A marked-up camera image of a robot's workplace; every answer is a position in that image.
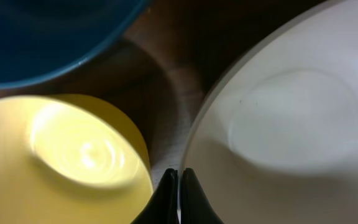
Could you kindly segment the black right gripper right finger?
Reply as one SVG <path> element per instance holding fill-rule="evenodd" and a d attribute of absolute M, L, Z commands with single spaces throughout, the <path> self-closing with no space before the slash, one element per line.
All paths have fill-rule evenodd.
<path fill-rule="evenodd" d="M 198 178 L 186 168 L 180 186 L 181 224 L 223 224 L 206 198 Z"/>

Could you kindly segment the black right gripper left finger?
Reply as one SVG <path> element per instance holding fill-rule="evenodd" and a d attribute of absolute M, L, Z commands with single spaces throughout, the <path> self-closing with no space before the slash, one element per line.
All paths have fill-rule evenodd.
<path fill-rule="evenodd" d="M 177 224 L 178 174 L 167 169 L 143 211 L 132 224 Z"/>

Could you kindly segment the small yellow bowl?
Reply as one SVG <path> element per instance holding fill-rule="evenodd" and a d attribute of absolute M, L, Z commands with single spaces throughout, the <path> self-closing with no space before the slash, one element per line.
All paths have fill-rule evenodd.
<path fill-rule="evenodd" d="M 77 94 L 0 99 L 0 223 L 130 223 L 153 191 L 120 109 Z"/>

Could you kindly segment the dark blue bowl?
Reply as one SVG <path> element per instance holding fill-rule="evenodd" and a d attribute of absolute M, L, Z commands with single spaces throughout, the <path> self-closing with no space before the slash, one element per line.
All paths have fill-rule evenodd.
<path fill-rule="evenodd" d="M 0 0 L 0 89 L 60 77 L 110 47 L 145 0 Z"/>

